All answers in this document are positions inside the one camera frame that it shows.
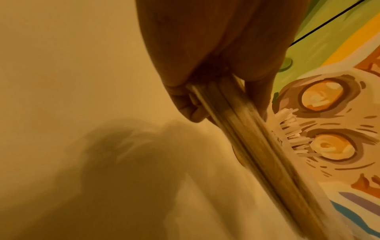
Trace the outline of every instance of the colorful painting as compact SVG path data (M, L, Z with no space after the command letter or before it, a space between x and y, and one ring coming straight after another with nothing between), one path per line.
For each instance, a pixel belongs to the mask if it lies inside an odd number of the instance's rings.
M298 35L323 23L318 16L332 2L340 1L312 1ZM340 213L380 238L380 1L289 49L272 102L274 113L285 108L298 109L301 135L313 139L305 168Z

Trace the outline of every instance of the person's hand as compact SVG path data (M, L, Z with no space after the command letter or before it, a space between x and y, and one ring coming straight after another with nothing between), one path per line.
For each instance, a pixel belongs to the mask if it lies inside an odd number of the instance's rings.
M220 59L245 81L266 117L274 78L301 24L308 0L136 0L149 55L178 110L208 117L185 85L204 61Z

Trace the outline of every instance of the wooden stick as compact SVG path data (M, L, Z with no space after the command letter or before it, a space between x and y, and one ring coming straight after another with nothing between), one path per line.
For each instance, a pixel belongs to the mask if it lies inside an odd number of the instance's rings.
M193 75L188 88L196 94L239 152L244 165L301 237L356 239L314 179L300 175L292 157L266 129L254 105L229 71L202 66Z

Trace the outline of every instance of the black wire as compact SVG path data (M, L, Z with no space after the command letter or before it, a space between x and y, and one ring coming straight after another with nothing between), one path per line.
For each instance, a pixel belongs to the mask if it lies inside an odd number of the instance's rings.
M294 44L298 43L299 41L305 39L307 36L309 36L310 34L316 32L317 30L321 29L322 27L326 26L327 24L331 23L332 21L334 21L335 19L337 19L338 17L342 16L343 14L345 14L346 12L348 12L349 10L353 9L354 7L358 6L359 4L361 4L362 2L364 2L365 0L359 0L358 2L356 2L354 5L350 6L349 8L347 8L346 10L344 10L343 12L339 13L338 15L334 16L333 18L331 18L330 20L328 20L327 22L323 23L322 25L320 25L319 27L315 28L314 30L308 32L307 34L305 34L304 36L300 37L299 39L297 39L296 41L294 41L291 45L293 46Z

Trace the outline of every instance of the orange eye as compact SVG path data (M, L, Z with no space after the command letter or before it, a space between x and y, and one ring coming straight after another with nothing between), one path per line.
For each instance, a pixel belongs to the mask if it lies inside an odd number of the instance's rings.
M310 110L322 111L335 103L343 92L344 89L339 83L324 80L306 89L302 94L301 102Z
M355 155L354 146L343 136L335 134L317 135L310 147L327 159L345 161Z

